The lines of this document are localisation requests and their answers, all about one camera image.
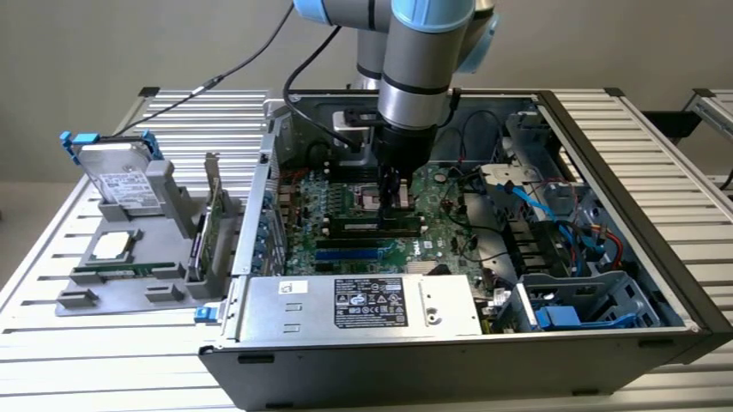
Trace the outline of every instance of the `light blue robot joint cap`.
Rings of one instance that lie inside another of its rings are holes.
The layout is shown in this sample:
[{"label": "light blue robot joint cap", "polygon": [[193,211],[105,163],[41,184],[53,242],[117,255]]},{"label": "light blue robot joint cap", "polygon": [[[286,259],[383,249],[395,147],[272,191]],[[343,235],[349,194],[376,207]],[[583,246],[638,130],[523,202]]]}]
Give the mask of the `light blue robot joint cap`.
[{"label": "light blue robot joint cap", "polygon": [[412,30],[444,33],[468,23],[473,0],[391,0],[391,13]]},{"label": "light blue robot joint cap", "polygon": [[98,140],[98,133],[78,133],[70,142],[73,144],[94,144]]},{"label": "light blue robot joint cap", "polygon": [[499,23],[499,15],[493,15],[485,26],[485,32],[480,35],[480,39],[468,52],[465,58],[457,66],[457,73],[469,74],[475,73],[479,69],[483,59],[488,53],[488,47],[491,46],[491,40],[493,40],[495,27]]},{"label": "light blue robot joint cap", "polygon": [[331,25],[323,0],[293,0],[293,6],[303,19]]}]

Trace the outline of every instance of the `metal slatted platform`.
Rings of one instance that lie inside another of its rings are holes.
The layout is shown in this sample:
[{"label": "metal slatted platform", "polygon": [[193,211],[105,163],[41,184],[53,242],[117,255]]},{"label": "metal slatted platform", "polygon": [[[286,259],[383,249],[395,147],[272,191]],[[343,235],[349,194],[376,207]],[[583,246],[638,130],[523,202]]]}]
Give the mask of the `metal slatted platform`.
[{"label": "metal slatted platform", "polygon": [[[608,97],[602,90],[556,94],[704,291],[733,320],[727,199],[722,203],[710,194],[695,168],[634,117],[638,113],[624,99]],[[161,92],[136,104],[128,119],[180,97],[181,92]],[[206,151],[218,151],[224,187],[245,199],[261,138],[262,101],[264,92],[209,92],[146,124],[176,166],[174,178],[189,190],[205,188],[201,159]],[[0,292],[0,410],[234,411],[194,355],[197,347],[213,341],[218,327],[194,325],[192,310],[53,316],[52,301],[98,224],[97,199],[82,179]],[[408,409],[716,412],[731,407],[733,343],[688,366],[658,368],[610,397]]]},{"label": "metal slatted platform", "polygon": [[695,89],[684,107],[733,142],[733,90]]}]

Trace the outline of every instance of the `black cable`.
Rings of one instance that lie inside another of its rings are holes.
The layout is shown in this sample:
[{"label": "black cable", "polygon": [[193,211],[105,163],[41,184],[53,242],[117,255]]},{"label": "black cable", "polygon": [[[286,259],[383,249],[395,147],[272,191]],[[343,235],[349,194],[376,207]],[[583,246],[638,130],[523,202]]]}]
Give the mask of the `black cable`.
[{"label": "black cable", "polygon": [[240,71],[262,53],[264,51],[266,50],[266,48],[269,47],[269,44],[272,43],[272,40],[274,40],[274,38],[277,37],[277,34],[282,28],[282,26],[285,25],[285,21],[286,21],[286,18],[289,17],[290,13],[293,11],[293,5],[289,4],[289,7],[286,8],[286,12],[285,12],[285,15],[282,16],[282,19],[280,20],[277,26],[274,27],[274,31],[272,32],[272,34],[269,35],[269,38],[266,39],[266,41],[264,42],[264,44],[261,45],[260,49],[253,53],[252,56],[249,56],[240,64],[237,64],[236,66],[233,66],[229,70],[224,71],[221,74],[218,74],[217,76],[212,77],[210,79],[208,79],[204,84],[201,84],[190,93],[188,96],[185,96],[182,99],[180,99],[178,101],[176,101],[174,103],[172,103],[168,107],[165,107],[164,109],[160,109],[157,112],[152,113],[149,116],[146,116],[145,118],[141,118],[140,120],[137,120],[136,122],[132,122],[129,123],[117,133],[114,133],[114,137],[117,136],[121,136],[129,129],[132,129],[133,127],[138,126],[140,124],[148,122],[149,120],[152,120],[153,118],[156,118],[157,116],[160,116],[161,114],[169,112],[172,109],[174,109],[177,106],[180,106],[182,103],[185,103],[186,101],[189,101],[190,99],[193,99],[194,97],[197,97],[202,92],[206,92],[208,90],[210,90],[212,88],[214,88],[216,86],[218,86],[218,83],[221,83],[224,81],[224,79],[226,77],[229,77],[230,75],[233,75],[237,71]]},{"label": "black cable", "polygon": [[501,120],[499,120],[499,117],[495,115],[493,112],[491,112],[489,110],[487,109],[480,109],[480,110],[476,110],[473,113],[471,113],[468,115],[468,117],[464,119],[463,121],[463,126],[460,128],[460,148],[459,148],[459,157],[461,160],[464,160],[465,158],[465,155],[467,155],[467,150],[465,150],[465,131],[468,129],[468,123],[471,121],[471,119],[473,118],[473,116],[479,115],[479,114],[487,114],[488,116],[491,116],[491,118],[493,119],[495,121],[495,141],[496,141],[496,144],[501,144]]},{"label": "black cable", "polygon": [[471,259],[465,256],[465,246],[471,243],[471,241],[465,241],[463,243],[463,246],[460,247],[460,257],[465,259],[468,262],[473,262],[475,264],[479,264],[481,262],[485,262],[487,260],[496,259],[499,256],[508,255],[507,251],[503,251],[500,253],[496,253],[493,256],[487,257],[485,259]]},{"label": "black cable", "polygon": [[293,84],[295,78],[297,75],[300,75],[301,71],[309,66],[312,61],[316,59],[317,55],[323,52],[323,50],[328,47],[331,44],[331,40],[333,40],[335,35],[341,31],[341,27],[336,26],[328,37],[325,38],[325,41],[323,44],[317,47],[317,49],[312,52],[309,57],[305,59],[304,62],[301,62],[300,66],[295,69],[289,77],[286,77],[285,85],[282,87],[282,99],[285,101],[285,106],[289,109],[289,111],[300,116],[303,120],[305,120],[309,124],[312,124],[320,131],[323,131],[327,135],[329,135],[335,140],[345,144],[349,148],[359,149],[360,145],[356,144],[351,139],[343,137],[340,134],[337,134],[335,131],[329,130],[323,124],[316,122],[309,116],[301,112],[301,110],[295,107],[293,102],[289,99],[289,87]]},{"label": "black cable", "polygon": [[449,124],[449,122],[453,120],[455,110],[457,110],[457,104],[460,103],[460,92],[461,92],[460,88],[453,88],[453,93],[449,96],[449,104],[447,106],[447,110],[448,110],[447,119],[440,124],[440,126],[437,126],[439,129],[445,127]]},{"label": "black cable", "polygon": [[[453,181],[447,186],[445,193],[443,194],[443,197],[439,199],[439,208],[440,208],[440,210],[441,210],[441,203],[447,199],[447,193],[449,193],[449,190],[453,188],[455,184],[457,183],[457,180],[472,179],[472,178],[476,178],[477,176],[480,176],[480,172],[472,172],[472,173],[468,173],[468,174],[460,176],[459,178],[453,179]],[[445,211],[445,217],[455,225],[457,225],[460,227],[464,227],[467,229],[484,229],[484,230],[489,230],[491,232],[493,232],[496,234],[501,234],[501,232],[499,230],[493,229],[492,227],[476,226],[476,225],[471,225],[468,223],[463,223],[463,222],[457,221],[449,215],[449,211]]]},{"label": "black cable", "polygon": [[720,186],[722,191],[724,191],[728,188],[730,182],[733,182],[733,169],[730,169],[728,178],[724,180],[724,183]]}]

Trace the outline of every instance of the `wire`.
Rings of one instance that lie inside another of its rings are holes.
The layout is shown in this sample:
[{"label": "wire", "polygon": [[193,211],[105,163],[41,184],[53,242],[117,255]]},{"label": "wire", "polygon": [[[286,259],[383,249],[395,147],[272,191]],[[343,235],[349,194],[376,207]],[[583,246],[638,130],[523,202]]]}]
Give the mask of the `wire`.
[{"label": "wire", "polygon": [[473,118],[473,116],[479,114],[487,114],[491,116],[491,118],[495,121],[495,140],[496,142],[501,139],[501,120],[499,120],[499,117],[495,115],[493,112],[491,112],[487,109],[476,110],[473,113],[468,115],[465,120],[463,121],[463,126],[460,128],[460,147],[457,148],[457,163],[463,163],[467,157],[467,150],[465,150],[465,131],[468,129],[468,122]]},{"label": "wire", "polygon": [[464,176],[464,173],[460,171],[460,169],[455,166],[451,166],[447,170],[455,170],[460,176]]},{"label": "wire", "polygon": [[448,109],[447,118],[445,118],[445,121],[440,124],[440,126],[437,126],[439,129],[445,127],[449,124],[449,122],[453,120],[455,110],[457,110],[457,104],[460,103],[460,92],[461,92],[460,88],[453,88],[453,93],[449,96],[449,103],[447,107]]},{"label": "wire", "polygon": [[293,11],[293,5],[289,4],[289,7],[286,8],[286,12],[285,12],[285,15],[282,16],[282,19],[278,21],[278,24],[277,26],[274,27],[274,31],[272,32],[272,34],[269,35],[269,38],[266,39],[266,41],[264,42],[264,44],[261,45],[260,49],[252,54],[252,56],[249,56],[241,63],[238,63],[236,66],[233,66],[229,70],[224,71],[221,74],[218,74],[217,76],[212,77],[210,79],[208,79],[204,84],[201,84],[197,88],[193,89],[193,91],[189,93],[188,96],[185,96],[182,99],[180,99],[178,101],[176,101],[174,103],[172,103],[168,107],[165,107],[164,109],[160,109],[157,112],[152,113],[149,116],[146,116],[145,118],[141,118],[140,120],[137,120],[136,122],[132,122],[129,123],[117,133],[114,133],[114,137],[117,136],[121,136],[126,131],[129,131],[133,127],[138,126],[140,124],[148,122],[149,120],[152,120],[153,118],[156,118],[157,116],[160,116],[161,114],[164,113],[168,113],[172,109],[174,109],[177,106],[180,106],[181,104],[184,104],[185,102],[188,102],[190,99],[193,99],[194,97],[197,97],[202,92],[206,92],[208,90],[210,90],[212,88],[214,88],[216,86],[218,86],[218,84],[224,81],[224,79],[226,77],[229,77],[230,75],[233,75],[237,71],[240,71],[262,53],[264,51],[266,50],[266,48],[269,47],[269,44],[272,44],[272,40],[274,40],[274,38],[277,37],[277,34],[282,28],[282,26],[285,25],[285,21],[286,21],[286,18],[289,17],[289,15],[292,14],[292,11]]},{"label": "wire", "polygon": [[[455,184],[457,183],[459,180],[464,180],[464,179],[472,179],[472,178],[476,178],[477,176],[480,175],[480,172],[471,172],[465,175],[463,175],[461,177],[453,179],[452,182],[449,182],[449,185],[445,189],[445,193],[443,194],[443,197],[439,199],[439,204],[443,203],[443,201],[447,199],[447,194],[449,193],[451,189],[455,187]],[[468,223],[463,223],[460,221],[457,221],[451,215],[449,215],[449,211],[445,211],[445,217],[447,219],[457,226],[460,227],[464,227],[467,229],[484,229],[484,230],[489,230],[491,232],[496,233],[496,234],[501,234],[501,232],[496,229],[493,229],[492,227],[488,227],[488,226],[475,226],[475,225],[471,225]]]},{"label": "wire", "polygon": [[724,180],[724,183],[720,186],[722,191],[724,191],[728,188],[730,182],[733,182],[733,169],[730,169],[728,178]]},{"label": "wire", "polygon": [[499,256],[508,255],[507,251],[503,251],[500,253],[496,253],[493,256],[487,257],[485,259],[471,259],[465,256],[465,246],[471,243],[471,241],[476,238],[476,235],[473,234],[471,238],[463,243],[463,246],[460,247],[460,257],[465,259],[468,262],[473,262],[475,264],[479,264],[481,262],[485,262],[487,260],[496,259]]},{"label": "wire", "polygon": [[[592,225],[591,230],[596,233],[600,232],[600,226]],[[618,265],[620,264],[620,257],[623,256],[623,242],[620,239],[606,229],[606,235],[607,238],[614,242],[616,245],[616,256],[614,257],[612,263],[610,267],[612,269],[618,269]]]},{"label": "wire", "polygon": [[336,26],[325,40],[323,41],[323,44],[317,47],[317,49],[312,52],[309,57],[305,59],[304,62],[301,62],[300,66],[293,70],[289,77],[286,77],[285,85],[282,86],[282,99],[285,101],[285,106],[289,109],[289,111],[296,114],[304,121],[307,121],[309,124],[312,124],[320,131],[323,131],[327,135],[329,135],[335,140],[345,144],[349,148],[360,148],[360,145],[356,144],[351,139],[347,139],[340,134],[337,134],[335,131],[329,130],[321,123],[316,122],[309,116],[297,108],[295,107],[295,103],[290,100],[289,97],[289,87],[293,84],[295,78],[297,75],[300,75],[301,71],[305,70],[305,68],[309,66],[312,61],[316,59],[317,55],[323,52],[323,50],[328,47],[331,44],[331,40],[333,40],[335,35],[341,31],[341,27]]}]

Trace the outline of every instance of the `warning label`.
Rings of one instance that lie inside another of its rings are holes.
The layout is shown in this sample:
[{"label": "warning label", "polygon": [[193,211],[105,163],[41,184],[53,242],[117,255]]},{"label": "warning label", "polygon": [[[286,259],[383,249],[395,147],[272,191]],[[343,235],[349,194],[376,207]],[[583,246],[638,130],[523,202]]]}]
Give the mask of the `warning label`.
[{"label": "warning label", "polygon": [[100,174],[100,179],[122,208],[154,208],[158,205],[142,172],[105,173]]},{"label": "warning label", "polygon": [[407,326],[401,279],[335,279],[333,323],[339,329]]}]

